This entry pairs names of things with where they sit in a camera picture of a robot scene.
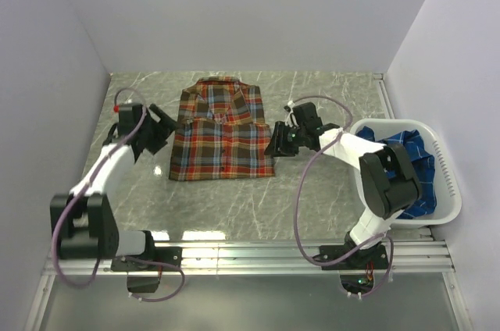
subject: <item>shirt collar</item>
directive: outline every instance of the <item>shirt collar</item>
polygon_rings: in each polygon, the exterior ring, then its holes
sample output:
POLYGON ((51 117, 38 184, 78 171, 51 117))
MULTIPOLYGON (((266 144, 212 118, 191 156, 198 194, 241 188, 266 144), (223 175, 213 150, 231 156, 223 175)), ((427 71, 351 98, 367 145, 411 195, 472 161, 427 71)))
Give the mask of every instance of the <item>shirt collar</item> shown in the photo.
POLYGON ((209 76, 198 79, 196 85, 224 85, 236 84, 240 85, 242 82, 237 77, 233 76, 209 76))

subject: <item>white laundry basket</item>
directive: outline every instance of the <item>white laundry basket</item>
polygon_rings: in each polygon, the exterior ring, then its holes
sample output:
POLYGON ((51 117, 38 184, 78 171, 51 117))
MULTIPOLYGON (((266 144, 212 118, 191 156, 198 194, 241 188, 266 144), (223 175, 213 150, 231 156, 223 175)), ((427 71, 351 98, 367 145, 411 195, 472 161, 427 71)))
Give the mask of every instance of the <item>white laundry basket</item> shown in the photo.
MULTIPOLYGON (((414 219, 396 219, 392 226, 395 228, 420 228, 452 221, 462 208, 462 197, 448 159, 448 153, 438 135, 425 124, 407 119, 362 119, 352 126, 351 133, 356 134, 365 126, 373 130, 376 141, 393 136, 403 130, 418 130, 423 139, 425 151, 435 158, 434 192, 437 202, 434 213, 414 219)), ((353 172, 358 194, 366 206, 361 176, 359 171, 353 170, 353 172)))

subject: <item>floor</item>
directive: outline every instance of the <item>floor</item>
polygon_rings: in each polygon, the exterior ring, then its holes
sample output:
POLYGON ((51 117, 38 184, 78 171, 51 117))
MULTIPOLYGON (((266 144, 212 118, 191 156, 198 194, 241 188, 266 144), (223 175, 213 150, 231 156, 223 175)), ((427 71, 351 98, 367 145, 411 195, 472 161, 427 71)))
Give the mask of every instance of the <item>floor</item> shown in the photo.
MULTIPOLYGON (((207 75, 235 75, 260 86, 266 121, 283 120, 283 106, 306 94, 330 95, 344 102, 355 121, 384 118, 371 73, 328 72, 153 72, 112 75, 87 159, 86 171, 98 157, 108 129, 116 120, 113 96, 120 87, 137 88, 174 119, 181 90, 207 75)), ((123 100, 131 98, 124 95, 123 100)), ((342 111, 315 100, 324 123, 342 125, 342 111)), ((112 205, 119 227, 163 231, 171 240, 289 240, 293 237, 292 203, 301 171, 312 152, 279 158, 276 177, 254 180, 176 182, 168 179, 171 141, 157 155, 145 152, 123 178, 112 205)), ((305 239, 343 238, 363 207, 354 194, 349 167, 321 157, 302 192, 300 231, 305 239)))
MULTIPOLYGON (((41 329, 459 329, 439 272, 395 275, 393 283, 362 301, 346 298, 339 289, 338 275, 333 273, 189 276, 187 280, 180 294, 161 304, 138 304, 128 298, 123 276, 98 276, 96 283, 86 290, 56 283, 41 329)), ((177 277, 168 277, 153 296, 163 296, 177 284, 177 277)))

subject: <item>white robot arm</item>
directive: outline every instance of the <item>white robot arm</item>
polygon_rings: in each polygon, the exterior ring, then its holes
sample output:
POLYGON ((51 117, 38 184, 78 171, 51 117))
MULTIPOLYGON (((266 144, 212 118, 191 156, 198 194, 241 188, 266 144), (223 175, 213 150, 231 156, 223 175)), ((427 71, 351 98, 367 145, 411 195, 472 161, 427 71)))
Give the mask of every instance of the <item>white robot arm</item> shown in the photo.
POLYGON ((67 194, 57 194, 50 205, 52 233, 55 231, 65 207, 85 186, 88 189, 75 204, 72 212, 64 220, 59 231, 57 254, 61 259, 97 258, 107 259, 119 256, 155 257, 155 245, 149 231, 119 231, 110 205, 125 173, 130 171, 139 155, 146 149, 155 154, 166 144, 166 139, 177 128, 171 119, 156 105, 150 105, 139 131, 112 155, 118 142, 126 137, 137 125, 143 107, 138 103, 116 106, 118 123, 115 123, 103 143, 101 154, 87 175, 67 194), (152 118, 150 112, 159 117, 152 118), (92 174, 108 157, 104 165, 91 179, 92 174), (87 216, 85 226, 77 226, 76 221, 87 216))
MULTIPOLYGON (((367 208, 345 238, 345 251, 376 236, 384 236, 403 211, 422 196, 422 187, 409 155, 401 144, 380 144, 357 137, 332 123, 323 125, 312 102, 293 106, 295 121, 291 126, 276 122, 266 153, 272 156, 294 156, 301 146, 323 151, 342 160, 361 172, 362 188, 367 208)), ((356 255, 364 262, 380 245, 380 238, 372 239, 356 255)))
MULTIPOLYGON (((341 132, 341 129, 328 130, 320 136, 320 147, 324 148, 341 132)), ((340 140, 332 147, 328 148, 324 154, 338 158, 348 165, 360 171, 360 159, 367 153, 377 153, 384 150, 383 144, 364 140, 350 133, 343 133, 340 140)), ((384 219, 375 215, 369 208, 359 218, 359 221, 349 232, 352 241, 359 245, 363 241, 376 236, 379 233, 386 233, 391 224, 403 213, 404 209, 394 212, 384 219)), ((374 240, 362 247, 368 249, 377 244, 380 240, 374 240)))

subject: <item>marble surface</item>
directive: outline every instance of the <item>marble surface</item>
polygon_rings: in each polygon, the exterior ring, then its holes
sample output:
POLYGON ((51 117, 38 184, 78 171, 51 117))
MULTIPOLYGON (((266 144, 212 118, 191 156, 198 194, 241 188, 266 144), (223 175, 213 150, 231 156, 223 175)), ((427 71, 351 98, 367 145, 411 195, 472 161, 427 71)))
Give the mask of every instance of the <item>marble surface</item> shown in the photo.
MULTIPOLYGON (((108 129, 116 121, 113 96, 120 87, 137 88, 148 104, 156 103, 174 119, 181 90, 208 75, 235 75, 259 85, 266 121, 283 120, 283 106, 307 94, 329 95, 344 102, 354 120, 383 118, 371 73, 327 72, 172 72, 116 73, 105 97, 85 171, 97 159, 108 129)), ((132 98, 123 93, 121 101, 132 98)), ((342 125, 336 105, 314 100, 324 123, 342 125)), ((276 177, 252 180, 176 182, 168 179, 173 137, 155 156, 145 152, 126 174, 112 205, 125 230, 166 231, 171 240, 289 240, 298 180, 312 151, 276 160, 276 177)), ((300 231, 305 239, 343 238, 361 215, 348 166, 322 156, 309 172, 301 196, 300 231)))

